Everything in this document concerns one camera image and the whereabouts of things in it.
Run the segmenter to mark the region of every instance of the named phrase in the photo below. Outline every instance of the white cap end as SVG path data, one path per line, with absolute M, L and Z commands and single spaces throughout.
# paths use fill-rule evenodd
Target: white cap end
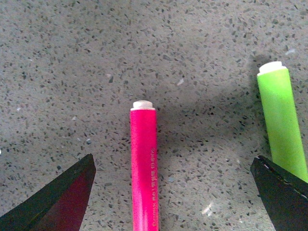
M 259 68 L 260 73 L 257 76 L 269 73 L 269 72 L 273 72 L 273 71 L 277 71 L 277 70 L 281 70 L 281 69 L 285 69 L 286 67 L 282 65 L 282 62 L 270 62 L 267 64 L 262 65 Z
M 140 109 L 155 110 L 155 108 L 153 108 L 153 103 L 146 100 L 139 100 L 133 103 L 133 108 L 131 110 L 140 110 Z

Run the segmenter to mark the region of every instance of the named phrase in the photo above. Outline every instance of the stone countertop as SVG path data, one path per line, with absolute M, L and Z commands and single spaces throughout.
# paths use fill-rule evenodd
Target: stone countertop
M 129 109 L 150 100 L 161 230 L 273 231 L 256 74 L 289 68 L 307 151 L 307 22 L 303 0 L 2 1 L 0 215 L 92 153 L 81 230 L 132 230 Z

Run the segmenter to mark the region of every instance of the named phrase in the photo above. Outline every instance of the marker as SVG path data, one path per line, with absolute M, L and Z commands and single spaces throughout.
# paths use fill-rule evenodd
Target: marker
M 156 110 L 136 101 L 130 110 L 133 231 L 158 231 Z
M 260 67 L 257 75 L 272 160 L 308 182 L 289 70 L 281 62 Z

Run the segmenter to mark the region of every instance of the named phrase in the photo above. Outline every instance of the green highlighter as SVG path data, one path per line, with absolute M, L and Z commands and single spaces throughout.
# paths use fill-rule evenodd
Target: green highlighter
M 281 62 L 260 67 L 257 75 L 272 160 L 308 183 L 289 70 Z

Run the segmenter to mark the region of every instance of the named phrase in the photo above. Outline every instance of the speckled gray surface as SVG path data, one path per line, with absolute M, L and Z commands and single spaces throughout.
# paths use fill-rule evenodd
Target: speckled gray surface
M 161 230 L 274 230 L 249 171 L 270 155 L 256 74 L 289 68 L 307 152 L 305 0 L 3 0 L 0 25 L 0 215 L 92 153 L 81 230 L 132 230 L 129 109 L 145 99 Z

